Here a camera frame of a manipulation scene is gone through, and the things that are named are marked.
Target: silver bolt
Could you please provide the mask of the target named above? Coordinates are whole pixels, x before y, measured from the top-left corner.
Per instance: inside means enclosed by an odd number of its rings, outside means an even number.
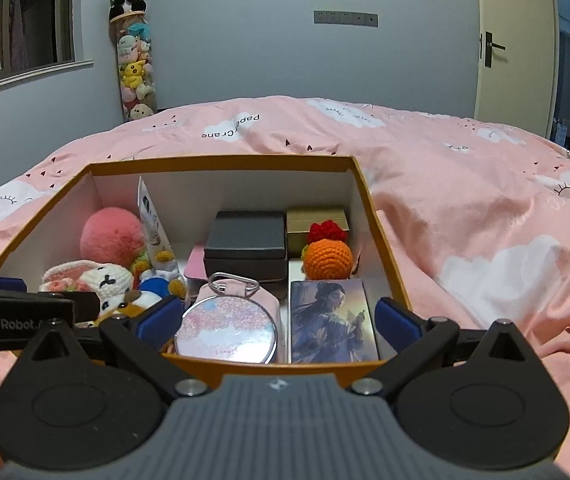
[[[363,377],[351,383],[351,389],[359,395],[376,395],[383,390],[383,383],[378,379]]]
[[[176,383],[175,389],[184,397],[197,397],[207,391],[207,384],[198,379],[183,379]]]

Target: orange crocheted ball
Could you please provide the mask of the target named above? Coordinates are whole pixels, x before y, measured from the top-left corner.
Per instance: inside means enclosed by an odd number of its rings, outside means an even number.
[[[310,280],[346,280],[353,258],[349,246],[340,240],[318,240],[307,246],[303,270]]]

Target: bunny ear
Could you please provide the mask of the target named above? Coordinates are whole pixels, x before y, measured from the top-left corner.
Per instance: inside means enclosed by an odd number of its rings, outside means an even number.
[[[43,283],[53,282],[55,280],[63,280],[70,278],[78,280],[86,270],[95,269],[100,264],[91,260],[77,260],[76,262],[68,262],[52,267],[43,275]]]

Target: pink bedspread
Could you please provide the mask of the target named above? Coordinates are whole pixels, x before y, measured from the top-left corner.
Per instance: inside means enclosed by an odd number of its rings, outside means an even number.
[[[356,155],[414,310],[516,320],[570,405],[570,153],[516,128],[285,97],[167,110],[2,186],[0,252],[89,162],[208,153]],[[570,433],[558,462],[570,473]]]

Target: crocheted bunny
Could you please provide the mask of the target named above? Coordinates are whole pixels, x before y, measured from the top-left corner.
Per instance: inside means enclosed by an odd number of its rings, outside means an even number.
[[[39,290],[95,292],[101,301],[101,311],[104,311],[110,306],[110,298],[129,292],[133,284],[134,277],[124,267],[79,260],[52,267],[43,275]]]

